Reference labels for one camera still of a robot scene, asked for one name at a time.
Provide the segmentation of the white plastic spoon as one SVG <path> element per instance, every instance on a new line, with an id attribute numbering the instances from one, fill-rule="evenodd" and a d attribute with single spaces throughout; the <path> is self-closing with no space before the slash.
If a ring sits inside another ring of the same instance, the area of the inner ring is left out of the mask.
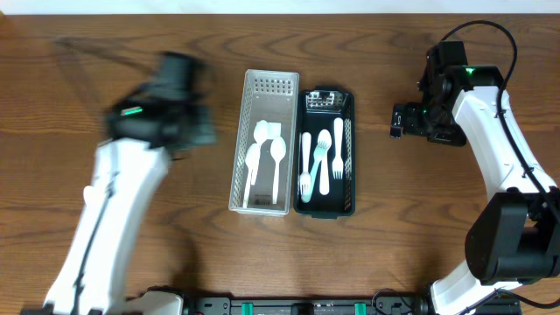
<path id="1" fill-rule="evenodd" d="M 272 187 L 272 203 L 277 204 L 278 192 L 279 192 L 279 165 L 286 154 L 286 143 L 281 136 L 277 136 L 273 139 L 270 146 L 270 154 L 275 161 L 275 170 L 273 178 Z"/>
<path id="2" fill-rule="evenodd" d="M 83 199 L 86 207 L 96 207 L 98 204 L 98 191 L 94 186 L 87 185 L 83 189 Z"/>
<path id="3" fill-rule="evenodd" d="M 254 129 L 256 155 L 255 155 L 255 162 L 254 162 L 254 170 L 251 178 L 252 186 L 256 184 L 256 178 L 257 178 L 258 167 L 259 167 L 260 156 L 261 156 L 261 148 L 263 143 L 268 139 L 268 134 L 269 134 L 268 127 L 269 127 L 268 122 L 266 120 L 261 120 L 256 124 Z"/>
<path id="4" fill-rule="evenodd" d="M 249 193 L 251 182 L 253 178 L 253 173 L 257 165 L 257 159 L 260 153 L 260 146 L 257 143 L 253 143 L 249 146 L 246 157 L 245 157 L 245 164 L 248 167 L 248 175 L 246 179 L 246 185 L 244 189 L 244 196 L 242 207 L 247 208 L 249 203 Z"/>
<path id="5" fill-rule="evenodd" d="M 332 136 L 327 129 L 322 129 L 318 134 L 318 141 L 325 146 L 325 154 L 321 160 L 321 171 L 319 176 L 319 192 L 327 195 L 330 192 L 329 172 L 328 172 L 328 151 L 332 146 Z"/>

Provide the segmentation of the white plastic fork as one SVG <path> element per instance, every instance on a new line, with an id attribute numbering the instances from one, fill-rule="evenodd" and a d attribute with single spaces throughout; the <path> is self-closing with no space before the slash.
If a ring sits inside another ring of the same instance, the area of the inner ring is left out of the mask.
<path id="1" fill-rule="evenodd" d="M 309 173 L 309 159 L 311 154 L 312 136 L 309 132 L 304 132 L 301 138 L 302 144 L 302 172 L 299 178 L 301 195 L 306 195 L 311 185 L 311 175 Z"/>
<path id="2" fill-rule="evenodd" d="M 335 142 L 335 158 L 332 161 L 332 173 L 334 179 L 342 179 L 343 161 L 342 161 L 342 136 L 343 136 L 343 120 L 335 118 L 333 121 L 334 142 Z"/>

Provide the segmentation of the pale green plastic fork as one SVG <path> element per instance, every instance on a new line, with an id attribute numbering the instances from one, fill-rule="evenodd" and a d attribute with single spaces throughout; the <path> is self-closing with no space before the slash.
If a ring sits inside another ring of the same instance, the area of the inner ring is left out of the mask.
<path id="1" fill-rule="evenodd" d="M 312 192 L 314 189 L 319 165 L 323 160 L 323 158 L 326 156 L 327 151 L 330 149 L 330 147 L 331 145 L 327 142 L 318 142 L 318 144 L 315 147 L 315 150 L 313 152 L 313 166 L 311 168 L 311 173 L 310 173 L 311 183 L 301 196 L 301 200 L 304 203 L 309 203 L 312 198 Z"/>

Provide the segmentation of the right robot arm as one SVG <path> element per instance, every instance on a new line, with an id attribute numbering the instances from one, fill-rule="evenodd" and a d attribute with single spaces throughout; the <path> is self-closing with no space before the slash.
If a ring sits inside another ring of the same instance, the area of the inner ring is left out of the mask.
<path id="1" fill-rule="evenodd" d="M 423 314 L 469 314 L 523 285 L 559 274 L 559 188 L 537 162 L 496 66 L 469 66 L 460 41 L 426 53 L 420 102 L 393 108 L 390 135 L 469 144 L 488 203 L 465 238 L 465 259 L 435 281 Z"/>

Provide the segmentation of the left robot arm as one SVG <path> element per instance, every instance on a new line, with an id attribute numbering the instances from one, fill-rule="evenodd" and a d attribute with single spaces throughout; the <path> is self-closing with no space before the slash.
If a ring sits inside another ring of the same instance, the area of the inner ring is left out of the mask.
<path id="1" fill-rule="evenodd" d="M 176 153 L 216 140 L 201 59 L 163 52 L 151 79 L 103 115 L 107 140 L 95 152 L 91 183 L 66 260 L 40 306 L 23 314 L 186 314 L 187 297 L 163 286 L 128 297 L 126 277 L 139 228 Z"/>

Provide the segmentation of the clear white plastic basket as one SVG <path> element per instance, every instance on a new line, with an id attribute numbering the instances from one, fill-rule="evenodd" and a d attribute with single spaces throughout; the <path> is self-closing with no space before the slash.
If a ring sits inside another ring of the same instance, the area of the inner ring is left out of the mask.
<path id="1" fill-rule="evenodd" d="M 239 214 L 285 216 L 291 208 L 291 184 L 298 106 L 297 73 L 249 69 L 245 73 L 241 111 L 236 138 L 234 165 L 228 208 Z M 261 148 L 255 185 L 251 185 L 248 207 L 243 208 L 243 196 L 248 175 L 245 157 L 255 144 L 256 124 L 266 120 L 268 139 Z M 277 204 L 272 203 L 275 161 L 270 146 L 275 137 L 286 143 L 286 154 L 279 165 Z"/>

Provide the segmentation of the black plastic basket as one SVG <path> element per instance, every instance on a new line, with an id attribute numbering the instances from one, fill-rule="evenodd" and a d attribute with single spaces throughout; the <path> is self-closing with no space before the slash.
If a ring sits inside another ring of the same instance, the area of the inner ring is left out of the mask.
<path id="1" fill-rule="evenodd" d="M 317 219 L 337 219 L 350 216 L 355 210 L 355 126 L 354 96 L 352 93 L 336 87 L 317 86 L 299 93 L 296 112 L 296 143 L 294 145 L 294 166 L 297 174 L 304 169 L 303 134 L 311 134 L 311 144 L 317 143 L 321 130 L 334 133 L 334 121 L 342 120 L 342 138 L 340 139 L 340 157 L 342 172 L 339 179 L 328 172 L 329 193 L 319 192 L 316 181 L 311 199 L 301 200 L 300 184 L 293 188 L 293 207 L 299 214 L 310 215 Z"/>

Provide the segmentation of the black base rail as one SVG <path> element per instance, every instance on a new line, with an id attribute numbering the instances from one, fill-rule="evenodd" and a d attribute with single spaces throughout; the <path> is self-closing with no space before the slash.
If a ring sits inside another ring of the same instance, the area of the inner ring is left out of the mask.
<path id="1" fill-rule="evenodd" d="M 429 299 L 382 290 L 371 298 L 266 299 L 226 296 L 197 297 L 169 286 L 152 286 L 128 298 L 124 314 L 184 315 L 415 315 L 433 314 Z"/>

